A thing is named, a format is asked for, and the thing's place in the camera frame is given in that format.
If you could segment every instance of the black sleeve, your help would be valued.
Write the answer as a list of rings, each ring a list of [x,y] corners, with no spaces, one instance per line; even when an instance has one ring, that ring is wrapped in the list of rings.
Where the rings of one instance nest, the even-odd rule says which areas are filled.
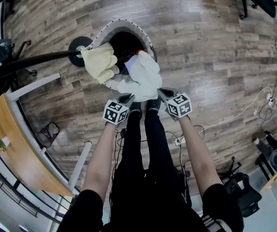
[[[67,211],[57,232],[102,230],[103,202],[92,190],[84,190]]]
[[[244,230],[244,220],[237,201],[229,195],[223,185],[215,184],[209,187],[202,200],[204,216],[223,220],[233,232]]]

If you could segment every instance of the potted plant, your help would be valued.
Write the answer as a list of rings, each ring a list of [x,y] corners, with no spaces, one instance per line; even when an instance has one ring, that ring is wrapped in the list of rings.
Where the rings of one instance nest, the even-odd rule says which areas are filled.
[[[0,151],[5,152],[10,144],[10,140],[7,137],[0,139]]]

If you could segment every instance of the white mesh laundry hamper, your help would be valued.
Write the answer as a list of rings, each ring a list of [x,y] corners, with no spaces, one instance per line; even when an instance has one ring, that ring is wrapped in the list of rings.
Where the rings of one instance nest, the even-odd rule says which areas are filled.
[[[154,48],[152,46],[152,42],[148,35],[144,32],[143,29],[141,29],[138,25],[136,25],[134,22],[129,21],[127,19],[117,19],[114,21],[111,21],[109,24],[107,24],[100,33],[96,36],[94,41],[90,44],[89,48],[97,48],[101,45],[103,45],[106,42],[109,42],[111,38],[119,33],[119,32],[128,32],[136,36],[139,41],[142,43],[144,47],[144,51],[147,51],[148,54],[157,61],[157,55],[154,51]],[[129,75],[115,75],[111,79],[107,80],[105,83],[103,83],[105,86],[117,90],[117,85],[121,82],[121,80],[125,80],[126,82],[131,82],[132,79]]]

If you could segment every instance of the wooden desk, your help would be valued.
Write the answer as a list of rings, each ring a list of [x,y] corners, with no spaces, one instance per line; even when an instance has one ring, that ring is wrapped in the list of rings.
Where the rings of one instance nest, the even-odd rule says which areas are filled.
[[[0,156],[21,182],[36,190],[73,197],[26,139],[5,94],[0,96],[0,139],[4,137],[10,139],[10,145]]]

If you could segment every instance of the black and white marker cube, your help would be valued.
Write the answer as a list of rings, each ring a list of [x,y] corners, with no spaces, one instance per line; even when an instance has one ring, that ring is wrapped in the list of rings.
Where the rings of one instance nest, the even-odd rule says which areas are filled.
[[[109,100],[105,105],[102,118],[114,125],[118,125],[120,122],[126,119],[128,110],[128,107]]]
[[[178,118],[184,117],[192,112],[192,106],[189,96],[185,93],[176,96],[167,101],[168,112]]]

